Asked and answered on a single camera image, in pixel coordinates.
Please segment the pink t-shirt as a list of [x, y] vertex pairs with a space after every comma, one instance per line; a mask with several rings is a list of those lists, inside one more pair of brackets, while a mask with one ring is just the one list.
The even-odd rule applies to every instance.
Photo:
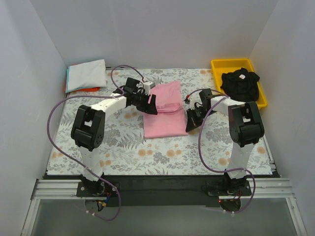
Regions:
[[157, 115], [143, 114], [144, 137], [165, 138], [186, 136], [186, 117], [179, 81], [155, 86]]

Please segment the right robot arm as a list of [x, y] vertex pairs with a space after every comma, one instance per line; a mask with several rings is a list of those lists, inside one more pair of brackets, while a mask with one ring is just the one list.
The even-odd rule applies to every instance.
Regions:
[[255, 102], [240, 102], [231, 99], [228, 95], [207, 88], [198, 89], [201, 102], [193, 102], [190, 95], [184, 102], [189, 105], [187, 109], [186, 132], [196, 128], [202, 129], [206, 119], [214, 112], [219, 112], [228, 117], [229, 134], [233, 141], [230, 162], [223, 171], [216, 172], [223, 175], [220, 180], [206, 183], [206, 190], [210, 196], [220, 194], [241, 194], [242, 190], [248, 191], [250, 186], [247, 181], [248, 161], [254, 146], [264, 136], [264, 126]]

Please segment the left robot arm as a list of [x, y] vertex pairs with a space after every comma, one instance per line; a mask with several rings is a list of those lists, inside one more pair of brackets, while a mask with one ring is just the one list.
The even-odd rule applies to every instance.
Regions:
[[141, 82], [128, 77], [126, 84], [117, 88], [109, 98], [94, 105], [81, 105], [78, 108], [71, 138], [79, 147], [84, 164], [80, 180], [93, 196], [102, 196], [111, 188], [99, 179], [103, 176], [99, 146], [104, 139], [106, 120], [128, 106], [135, 106], [137, 110], [149, 115], [157, 115], [156, 95], [150, 94], [155, 86], [152, 81]]

